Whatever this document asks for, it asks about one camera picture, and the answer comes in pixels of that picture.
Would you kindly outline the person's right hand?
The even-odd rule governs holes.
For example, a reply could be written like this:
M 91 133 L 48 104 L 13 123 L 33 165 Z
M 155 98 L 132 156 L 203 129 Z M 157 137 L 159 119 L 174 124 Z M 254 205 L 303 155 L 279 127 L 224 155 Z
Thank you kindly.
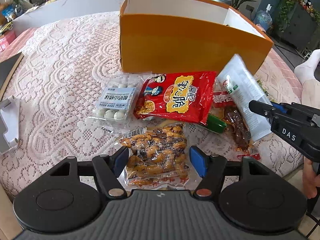
M 317 188 L 319 187 L 319 175 L 313 170 L 313 162 L 308 158 L 304 158 L 303 167 L 303 190 L 308 199 L 317 196 Z

